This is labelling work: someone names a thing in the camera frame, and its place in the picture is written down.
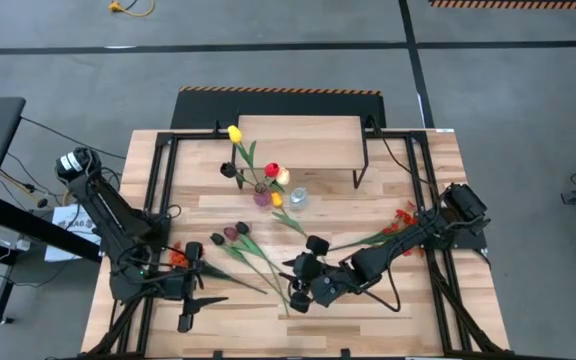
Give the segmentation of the clear ribbed glass vase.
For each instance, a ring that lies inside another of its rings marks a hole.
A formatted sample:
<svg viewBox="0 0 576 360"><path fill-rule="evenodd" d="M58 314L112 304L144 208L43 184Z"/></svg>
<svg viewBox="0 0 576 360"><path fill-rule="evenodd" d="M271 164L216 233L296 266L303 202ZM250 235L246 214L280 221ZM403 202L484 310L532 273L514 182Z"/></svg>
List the clear ribbed glass vase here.
<svg viewBox="0 0 576 360"><path fill-rule="evenodd" d="M291 193L289 197L290 208L293 211L299 211L304 209L308 204L308 192L305 187L297 187Z"/></svg>

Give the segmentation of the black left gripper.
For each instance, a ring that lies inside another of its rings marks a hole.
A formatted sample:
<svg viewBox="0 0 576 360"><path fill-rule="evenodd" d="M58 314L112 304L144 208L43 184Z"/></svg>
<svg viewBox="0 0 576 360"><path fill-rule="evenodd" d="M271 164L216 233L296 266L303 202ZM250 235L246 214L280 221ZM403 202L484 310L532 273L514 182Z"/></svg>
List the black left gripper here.
<svg viewBox="0 0 576 360"><path fill-rule="evenodd" d="M182 250L188 260L187 268L169 266L169 260L165 264L168 271L163 276L163 293L161 297L168 301L177 301L182 304L178 316L177 330L190 331L193 327L194 316L203 307L227 300L227 297L194 298L194 292L199 286L204 289L202 279L203 246L200 243L187 243Z"/></svg>

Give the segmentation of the orange artificial flower bunch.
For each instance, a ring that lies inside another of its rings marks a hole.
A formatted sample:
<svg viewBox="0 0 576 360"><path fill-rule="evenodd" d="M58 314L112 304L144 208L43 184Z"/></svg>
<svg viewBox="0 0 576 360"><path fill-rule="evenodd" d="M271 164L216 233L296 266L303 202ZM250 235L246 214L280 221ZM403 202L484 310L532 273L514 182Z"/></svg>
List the orange artificial flower bunch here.
<svg viewBox="0 0 576 360"><path fill-rule="evenodd" d="M175 242L171 249L169 249L169 266L176 267L176 268L187 268L188 267L188 260L186 258L185 253L181 250L181 243L179 241ZM247 284L241 280L238 280L222 270L208 264L207 262L204 263L204 268L202 270L202 274L208 276L210 278L225 280L231 283L235 283L238 285L242 285L248 289L254 290L256 292L266 294L266 291L255 287L253 285Z"/></svg>

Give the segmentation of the red artificial flower bunch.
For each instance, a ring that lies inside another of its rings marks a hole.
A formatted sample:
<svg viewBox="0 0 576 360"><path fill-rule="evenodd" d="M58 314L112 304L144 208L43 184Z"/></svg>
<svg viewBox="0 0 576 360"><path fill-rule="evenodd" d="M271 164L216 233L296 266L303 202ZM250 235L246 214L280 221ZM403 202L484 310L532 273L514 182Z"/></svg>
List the red artificial flower bunch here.
<svg viewBox="0 0 576 360"><path fill-rule="evenodd" d="M418 224L418 215L415 206L408 201L402 208L397 208L394 211L392 220L381 230L375 234L365 237L360 240L355 240L346 244L332 245L329 249L330 252L351 252L378 246L393 240L399 235L402 235L405 230L411 228L413 225Z"/></svg>

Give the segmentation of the cream artificial tulip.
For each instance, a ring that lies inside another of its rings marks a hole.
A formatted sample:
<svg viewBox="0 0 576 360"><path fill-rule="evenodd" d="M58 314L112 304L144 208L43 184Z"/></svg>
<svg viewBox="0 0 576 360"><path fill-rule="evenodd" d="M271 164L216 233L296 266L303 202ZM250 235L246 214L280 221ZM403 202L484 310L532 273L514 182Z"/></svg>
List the cream artificial tulip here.
<svg viewBox="0 0 576 360"><path fill-rule="evenodd" d="M270 188L274 191L284 192L289 182L290 172L286 168L280 167L278 173L270 183Z"/></svg>

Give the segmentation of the white power strip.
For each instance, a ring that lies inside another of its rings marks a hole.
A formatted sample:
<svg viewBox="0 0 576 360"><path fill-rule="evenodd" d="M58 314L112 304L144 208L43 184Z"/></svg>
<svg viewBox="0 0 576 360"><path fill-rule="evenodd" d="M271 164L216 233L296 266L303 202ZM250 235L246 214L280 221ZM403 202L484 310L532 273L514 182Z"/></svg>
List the white power strip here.
<svg viewBox="0 0 576 360"><path fill-rule="evenodd" d="M31 247L31 241L21 233L0 226L0 247L28 251Z"/></svg>

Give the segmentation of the hazard striped floor mat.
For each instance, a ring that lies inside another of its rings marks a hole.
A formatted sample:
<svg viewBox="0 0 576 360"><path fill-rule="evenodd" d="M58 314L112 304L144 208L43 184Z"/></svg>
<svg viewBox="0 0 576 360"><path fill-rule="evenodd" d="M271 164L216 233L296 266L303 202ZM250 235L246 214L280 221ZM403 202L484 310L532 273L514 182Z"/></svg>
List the hazard striped floor mat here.
<svg viewBox="0 0 576 360"><path fill-rule="evenodd" d="M371 116L386 125L377 90L184 86L177 95L173 129L225 128L241 115Z"/></svg>
<svg viewBox="0 0 576 360"><path fill-rule="evenodd" d="M429 0L434 8L576 10L576 0Z"/></svg>

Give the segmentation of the white printed paper sheet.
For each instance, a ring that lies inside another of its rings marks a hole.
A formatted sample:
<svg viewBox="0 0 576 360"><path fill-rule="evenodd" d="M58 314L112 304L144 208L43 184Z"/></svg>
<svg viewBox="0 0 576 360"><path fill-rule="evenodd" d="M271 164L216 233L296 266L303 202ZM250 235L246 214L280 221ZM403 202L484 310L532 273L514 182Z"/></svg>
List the white printed paper sheet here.
<svg viewBox="0 0 576 360"><path fill-rule="evenodd" d="M72 204L56 207L53 211L51 223L79 235L91 243L100 244L100 237L93 233L95 228L93 221L80 205ZM44 261L49 263L78 259L80 259L80 256L53 246L47 246L44 254Z"/></svg>

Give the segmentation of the small wooden shelf stand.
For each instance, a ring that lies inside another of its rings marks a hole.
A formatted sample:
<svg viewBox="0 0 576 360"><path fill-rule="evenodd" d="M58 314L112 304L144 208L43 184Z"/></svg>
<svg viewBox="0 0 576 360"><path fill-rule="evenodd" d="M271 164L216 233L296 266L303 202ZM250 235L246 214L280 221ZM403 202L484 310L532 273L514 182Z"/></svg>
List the small wooden shelf stand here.
<svg viewBox="0 0 576 360"><path fill-rule="evenodd" d="M260 171L269 163L287 170L346 170L358 187L369 164L365 122L357 115L241 115L241 144L252 163L237 151L233 161Z"/></svg>

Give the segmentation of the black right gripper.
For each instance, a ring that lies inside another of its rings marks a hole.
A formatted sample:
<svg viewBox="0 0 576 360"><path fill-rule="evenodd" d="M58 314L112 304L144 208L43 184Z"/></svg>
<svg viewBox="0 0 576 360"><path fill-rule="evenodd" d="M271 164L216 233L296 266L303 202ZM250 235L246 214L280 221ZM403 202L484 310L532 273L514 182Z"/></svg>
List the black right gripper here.
<svg viewBox="0 0 576 360"><path fill-rule="evenodd" d="M314 254L318 260L319 256L324 256L328 253L329 242L320 237L312 235L307 238L306 248L308 249L308 252L302 253ZM280 277L286 279L289 282L293 290L290 295L290 306L300 313L306 313L313 301L317 302L322 300L325 290L329 285L329 277L326 275L327 265L321 261L319 262L322 264L321 273L318 277L310 281L304 281L303 279L298 278L294 274L294 271L293 276L286 273L279 274ZM290 268L294 268L295 263L296 259L282 262L284 266Z"/></svg>

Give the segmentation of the maroon artificial tulip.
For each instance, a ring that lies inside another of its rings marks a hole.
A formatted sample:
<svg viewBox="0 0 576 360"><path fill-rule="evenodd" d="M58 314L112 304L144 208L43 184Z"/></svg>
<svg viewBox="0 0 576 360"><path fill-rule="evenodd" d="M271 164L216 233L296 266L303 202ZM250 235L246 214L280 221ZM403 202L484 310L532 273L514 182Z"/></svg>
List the maroon artificial tulip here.
<svg viewBox="0 0 576 360"><path fill-rule="evenodd" d="M233 259L242 262L249 267L253 267L252 263L246 258L245 253L259 257L270 267L273 276L277 277L279 267L266 256L261 247L249 235L241 233L235 227L225 228L223 234L228 240L228 243L223 246L223 249Z"/></svg>

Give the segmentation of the pink glass vase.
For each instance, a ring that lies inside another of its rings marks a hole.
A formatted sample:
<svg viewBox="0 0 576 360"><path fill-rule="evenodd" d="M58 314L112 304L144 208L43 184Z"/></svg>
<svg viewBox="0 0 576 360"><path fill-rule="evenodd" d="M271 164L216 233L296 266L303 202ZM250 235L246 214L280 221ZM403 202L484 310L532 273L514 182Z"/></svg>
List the pink glass vase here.
<svg viewBox="0 0 576 360"><path fill-rule="evenodd" d="M261 207L267 207L272 203L272 191L265 184L257 184L253 195L254 203Z"/></svg>

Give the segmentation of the yellow artificial tulip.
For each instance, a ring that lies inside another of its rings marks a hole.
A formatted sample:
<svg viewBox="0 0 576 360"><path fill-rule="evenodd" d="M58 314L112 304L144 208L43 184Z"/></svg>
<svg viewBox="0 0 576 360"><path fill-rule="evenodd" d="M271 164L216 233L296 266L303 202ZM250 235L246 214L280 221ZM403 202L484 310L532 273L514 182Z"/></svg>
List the yellow artificial tulip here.
<svg viewBox="0 0 576 360"><path fill-rule="evenodd" d="M230 125L227 128L227 132L230 141L233 143L236 150L239 152L240 156L244 159L245 163L248 165L248 168L255 180L255 185L259 185L260 181L254 170L254 150L256 142L253 141L249 146L249 148L246 148L245 145L243 144L243 133L236 125Z"/></svg>
<svg viewBox="0 0 576 360"><path fill-rule="evenodd" d="M304 236L305 238L308 237L306 232L303 230L301 225L294 219L292 219L283 207L283 198L278 192L271 193L271 202L275 210L272 212L272 215L276 217L280 222L284 225L288 226L289 228L297 231L299 234Z"/></svg>

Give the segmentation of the red artificial tulip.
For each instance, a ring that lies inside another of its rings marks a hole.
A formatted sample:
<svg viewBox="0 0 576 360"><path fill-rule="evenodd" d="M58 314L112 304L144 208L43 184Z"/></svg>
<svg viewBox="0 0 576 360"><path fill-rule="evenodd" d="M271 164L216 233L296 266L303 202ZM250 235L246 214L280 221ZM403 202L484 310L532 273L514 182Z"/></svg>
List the red artificial tulip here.
<svg viewBox="0 0 576 360"><path fill-rule="evenodd" d="M279 192L283 192L284 189L282 186L277 182L277 177L280 173L281 167L278 163L269 163L264 168L265 174L265 184L271 190L276 190Z"/></svg>

